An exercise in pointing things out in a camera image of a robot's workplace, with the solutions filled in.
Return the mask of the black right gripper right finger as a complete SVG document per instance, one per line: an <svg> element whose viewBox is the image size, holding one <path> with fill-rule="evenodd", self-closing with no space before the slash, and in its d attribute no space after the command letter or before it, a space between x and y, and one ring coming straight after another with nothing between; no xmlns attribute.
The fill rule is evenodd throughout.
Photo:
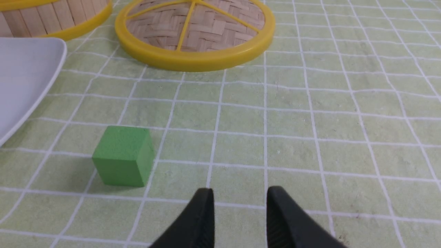
<svg viewBox="0 0 441 248"><path fill-rule="evenodd" d="M310 217L281 186L267 191L269 248L345 248Z"/></svg>

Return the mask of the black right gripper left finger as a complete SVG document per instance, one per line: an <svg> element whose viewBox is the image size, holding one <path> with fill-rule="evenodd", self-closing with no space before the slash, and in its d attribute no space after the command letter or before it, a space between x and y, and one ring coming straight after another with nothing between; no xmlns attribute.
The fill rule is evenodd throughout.
<svg viewBox="0 0 441 248"><path fill-rule="evenodd" d="M214 191L199 188L175 221L152 243L152 248L213 248Z"/></svg>

